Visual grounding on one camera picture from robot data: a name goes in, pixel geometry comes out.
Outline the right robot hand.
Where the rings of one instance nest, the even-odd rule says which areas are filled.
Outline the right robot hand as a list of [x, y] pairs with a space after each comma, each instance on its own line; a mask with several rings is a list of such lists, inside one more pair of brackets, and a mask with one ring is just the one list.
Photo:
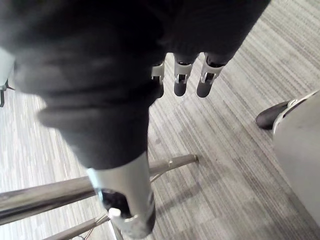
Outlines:
[[182, 96], [205, 54], [206, 97], [269, 5], [267, 0], [3, 0], [0, 46], [15, 85], [41, 97], [37, 117], [57, 129], [86, 168], [115, 225], [133, 239], [154, 228], [150, 106], [162, 94], [167, 53]]

